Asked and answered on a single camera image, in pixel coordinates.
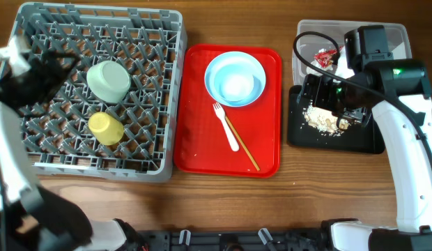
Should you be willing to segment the rice and peanut leftovers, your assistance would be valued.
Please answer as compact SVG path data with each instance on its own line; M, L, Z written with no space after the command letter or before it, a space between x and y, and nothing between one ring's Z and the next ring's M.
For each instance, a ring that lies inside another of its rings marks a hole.
M339 137L350 127L347 120L340 119L330 111L311 105L303 109L303 116L307 124L317 129L322 136Z

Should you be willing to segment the light green bowl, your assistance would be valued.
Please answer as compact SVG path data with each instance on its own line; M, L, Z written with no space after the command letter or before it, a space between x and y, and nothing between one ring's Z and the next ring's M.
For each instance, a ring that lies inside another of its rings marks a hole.
M127 70L115 61L103 61L89 68L86 81L97 98L110 103L122 101L131 86Z

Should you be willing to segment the yellow plastic cup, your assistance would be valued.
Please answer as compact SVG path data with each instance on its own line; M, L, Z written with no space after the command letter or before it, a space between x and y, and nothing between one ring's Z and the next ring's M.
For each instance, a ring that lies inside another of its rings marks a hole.
M109 146L123 138L123 124L105 112L96 112L88 120L88 129L103 145Z

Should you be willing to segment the red snack wrapper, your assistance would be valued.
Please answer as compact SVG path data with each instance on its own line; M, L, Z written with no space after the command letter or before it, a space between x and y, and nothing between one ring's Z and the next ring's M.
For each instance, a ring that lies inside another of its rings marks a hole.
M336 65L339 58L339 52L336 49L325 50L321 49L314 55L314 60L320 65L321 68L328 68L331 65Z

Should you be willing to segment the light blue bowl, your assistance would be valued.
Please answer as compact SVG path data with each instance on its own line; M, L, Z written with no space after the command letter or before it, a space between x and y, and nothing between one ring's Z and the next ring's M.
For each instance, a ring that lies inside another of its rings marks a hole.
M248 69L229 64L221 67L214 78L215 88L227 102L244 100L254 88L254 76Z

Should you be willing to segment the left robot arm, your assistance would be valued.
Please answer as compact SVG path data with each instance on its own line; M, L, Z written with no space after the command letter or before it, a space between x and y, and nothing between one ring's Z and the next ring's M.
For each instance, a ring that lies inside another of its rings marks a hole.
M73 53L46 51L23 58L26 70L0 79L0 250L75 250L93 228L74 203L42 187L22 143L19 109L49 102L79 62Z

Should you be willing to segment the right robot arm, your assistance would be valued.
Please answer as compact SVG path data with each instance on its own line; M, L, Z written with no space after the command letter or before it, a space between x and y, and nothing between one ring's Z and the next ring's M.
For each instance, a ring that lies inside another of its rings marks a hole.
M372 227L359 220L322 223L328 250L432 250L432 87L424 64L395 59L385 28L360 26L344 36L354 72L344 78L314 68L300 97L340 119L355 121L364 108L377 123L396 190L396 226Z

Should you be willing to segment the black waste tray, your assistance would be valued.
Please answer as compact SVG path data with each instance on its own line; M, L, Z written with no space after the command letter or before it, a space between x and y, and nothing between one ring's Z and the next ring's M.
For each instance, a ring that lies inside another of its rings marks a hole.
M311 102L298 100L301 86L290 88L288 95L287 142L294 146L318 149L381 154L385 150L383 137L374 121L366 126L353 124L345 131L330 134L310 126L304 117Z

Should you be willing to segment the grey dishwasher rack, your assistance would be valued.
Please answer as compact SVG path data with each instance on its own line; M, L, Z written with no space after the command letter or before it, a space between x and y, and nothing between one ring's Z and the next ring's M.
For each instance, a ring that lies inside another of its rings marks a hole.
M92 176L163 183L171 177L172 145L187 34L176 10L24 3L12 29L39 58L49 50L80 57L76 68L45 105L20 110L20 130L39 175ZM97 98L86 81L92 66L115 61L131 86L122 101ZM101 144L88 120L105 112L124 127L114 145Z

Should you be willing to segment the clear plastic bin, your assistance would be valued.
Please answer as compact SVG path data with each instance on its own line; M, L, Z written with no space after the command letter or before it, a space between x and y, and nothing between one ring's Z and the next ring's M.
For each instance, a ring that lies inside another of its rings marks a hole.
M301 20L298 23L297 34L306 31L323 33L334 39L339 45L344 45L344 34L360 26L383 25L387 35L389 50L395 59L411 59L412 51L408 32L404 25L384 22L358 22L340 20ZM318 36L305 36L298 41L298 51L309 62L321 49L333 49L333 44Z

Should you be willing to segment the wooden chopstick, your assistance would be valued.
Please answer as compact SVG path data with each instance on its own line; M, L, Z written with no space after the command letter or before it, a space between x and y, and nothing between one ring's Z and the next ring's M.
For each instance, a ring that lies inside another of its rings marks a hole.
M238 134L237 130L234 128L234 126L232 125L231 121L229 120L228 116L225 116L225 121L228 123L230 129L232 130L233 134L235 135L236 139L239 141L239 143L241 144L241 147L244 149L245 153L247 154L247 157L250 159L250 161L252 162L253 166L255 167L255 169L259 172L261 169L258 166L257 162L255 161L253 155L250 153L249 149L246 147L245 143L243 142L242 138L240 137L240 135Z

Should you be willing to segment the light blue plate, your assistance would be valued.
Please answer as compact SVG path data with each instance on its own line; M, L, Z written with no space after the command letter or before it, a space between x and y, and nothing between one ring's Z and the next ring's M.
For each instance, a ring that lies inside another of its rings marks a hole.
M253 74L254 88L252 92L244 99L238 102L227 102L218 93L215 88L215 73L223 66L229 64L240 65ZM263 66L252 55L245 52L232 51L225 52L216 56L206 68L204 74L205 88L209 95L218 103L228 107L244 107L255 102L263 93L267 84L266 73Z

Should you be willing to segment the white plastic fork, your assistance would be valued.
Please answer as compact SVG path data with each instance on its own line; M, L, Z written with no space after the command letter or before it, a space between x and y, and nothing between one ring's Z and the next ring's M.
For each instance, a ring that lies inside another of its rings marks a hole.
M213 104L213 109L215 111L216 117L221 121L221 124L224 128L224 131L225 131L226 137L228 139L229 146L231 147L231 150L234 152L238 151L240 149L240 147L239 147L239 145L236 141L236 138L235 138L234 134L232 133L228 123L226 122L224 109L222 108L222 106L218 102Z

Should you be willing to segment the red plastic tray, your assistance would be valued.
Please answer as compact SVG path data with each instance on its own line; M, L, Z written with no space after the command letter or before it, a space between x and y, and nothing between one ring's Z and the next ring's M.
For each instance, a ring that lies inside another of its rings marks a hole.
M232 151L213 109L215 100L204 86L208 64L224 52L245 52L256 58L266 73L262 95L244 107L224 111L260 167L258 172L244 149ZM194 45L185 54L178 103L173 162L184 172L252 178L271 177L279 169L281 145L280 55L267 47Z

